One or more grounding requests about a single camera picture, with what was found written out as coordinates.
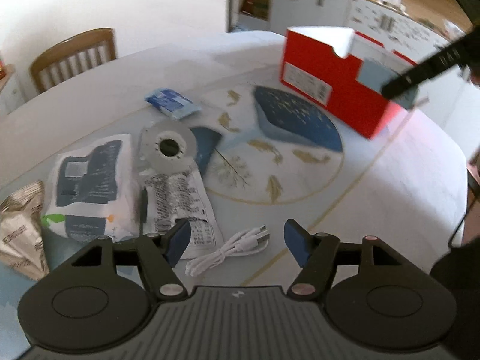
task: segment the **white packaging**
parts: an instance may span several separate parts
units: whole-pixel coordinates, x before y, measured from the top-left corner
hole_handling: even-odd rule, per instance
[[[180,120],[202,109],[200,105],[169,88],[159,88],[147,95],[145,100],[173,120]]]
[[[60,154],[46,192],[42,224],[62,237],[118,242],[139,235],[140,187],[128,134]]]
[[[178,219],[188,218],[190,244],[183,259],[209,254],[224,244],[198,167],[175,175],[159,175],[154,169],[140,173],[148,205],[143,233],[165,233]]]

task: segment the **white usb cable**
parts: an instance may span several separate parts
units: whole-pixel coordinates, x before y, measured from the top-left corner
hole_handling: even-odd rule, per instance
[[[195,277],[207,269],[222,264],[225,257],[249,256],[260,253],[267,247],[269,238],[270,233],[266,226],[243,230],[235,234],[215,252],[190,260],[185,268],[185,274]]]

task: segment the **white wall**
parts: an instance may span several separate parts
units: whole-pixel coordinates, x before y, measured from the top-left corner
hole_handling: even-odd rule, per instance
[[[480,88],[465,82],[443,129],[470,159],[480,145]]]
[[[92,28],[115,29],[118,56],[182,38],[225,32],[227,0],[1,0],[0,53],[27,98],[28,68],[52,45]]]

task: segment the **metal screw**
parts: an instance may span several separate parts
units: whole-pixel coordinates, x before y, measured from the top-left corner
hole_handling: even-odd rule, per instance
[[[315,287],[308,283],[296,283],[292,286],[292,292],[295,295],[311,295],[315,292]]]
[[[176,296],[183,292],[183,287],[175,283],[164,284],[160,287],[160,294],[165,296]]]

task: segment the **crumpled paper bag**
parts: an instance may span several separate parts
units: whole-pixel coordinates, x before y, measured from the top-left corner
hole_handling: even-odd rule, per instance
[[[43,182],[37,181],[0,204],[0,261],[33,280],[50,272],[40,226],[44,195]]]

